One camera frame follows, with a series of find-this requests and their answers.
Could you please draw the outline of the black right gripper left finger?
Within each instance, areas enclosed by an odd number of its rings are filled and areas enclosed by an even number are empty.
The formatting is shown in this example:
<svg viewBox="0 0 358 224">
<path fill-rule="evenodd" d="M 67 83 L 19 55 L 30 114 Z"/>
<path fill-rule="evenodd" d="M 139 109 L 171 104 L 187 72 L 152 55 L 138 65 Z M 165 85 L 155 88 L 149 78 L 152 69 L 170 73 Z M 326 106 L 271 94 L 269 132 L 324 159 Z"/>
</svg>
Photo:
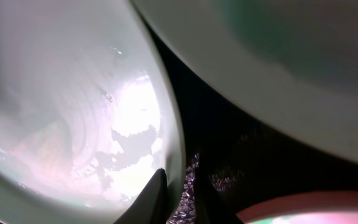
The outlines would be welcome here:
<svg viewBox="0 0 358 224">
<path fill-rule="evenodd" d="M 156 170 L 134 203 L 114 224 L 166 224 L 168 207 L 167 176 Z"/>
</svg>

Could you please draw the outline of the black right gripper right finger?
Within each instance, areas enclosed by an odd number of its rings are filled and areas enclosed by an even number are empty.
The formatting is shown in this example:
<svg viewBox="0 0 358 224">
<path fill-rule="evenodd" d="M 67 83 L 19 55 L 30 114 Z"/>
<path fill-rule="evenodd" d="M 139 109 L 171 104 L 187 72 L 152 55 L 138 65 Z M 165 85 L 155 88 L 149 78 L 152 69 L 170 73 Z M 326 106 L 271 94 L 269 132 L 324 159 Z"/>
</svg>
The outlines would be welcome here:
<svg viewBox="0 0 358 224">
<path fill-rule="evenodd" d="M 195 224 L 243 224 L 221 201 L 208 176 L 199 166 L 193 182 L 196 217 Z"/>
</svg>

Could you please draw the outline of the light green plate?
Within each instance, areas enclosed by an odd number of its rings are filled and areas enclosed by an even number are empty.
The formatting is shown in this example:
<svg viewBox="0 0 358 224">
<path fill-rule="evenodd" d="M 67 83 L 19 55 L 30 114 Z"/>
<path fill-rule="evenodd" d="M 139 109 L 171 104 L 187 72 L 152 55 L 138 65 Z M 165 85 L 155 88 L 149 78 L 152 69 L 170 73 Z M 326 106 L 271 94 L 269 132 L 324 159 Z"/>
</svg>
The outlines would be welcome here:
<svg viewBox="0 0 358 224">
<path fill-rule="evenodd" d="M 160 168 L 169 220 L 183 129 L 131 2 L 0 0 L 0 222 L 114 223 Z"/>
</svg>

